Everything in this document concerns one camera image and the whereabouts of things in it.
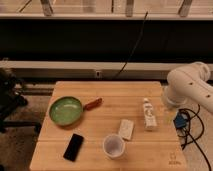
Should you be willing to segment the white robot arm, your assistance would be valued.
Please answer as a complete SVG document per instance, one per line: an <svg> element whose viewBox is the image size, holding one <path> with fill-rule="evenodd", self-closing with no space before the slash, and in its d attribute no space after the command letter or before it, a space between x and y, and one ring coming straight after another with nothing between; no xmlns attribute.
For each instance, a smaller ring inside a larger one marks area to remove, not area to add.
<svg viewBox="0 0 213 171"><path fill-rule="evenodd" d="M168 108L179 108L192 99L213 114L213 86L207 83L210 76L210 68L203 62L171 70L167 75L168 86L162 93L163 103Z"/></svg>

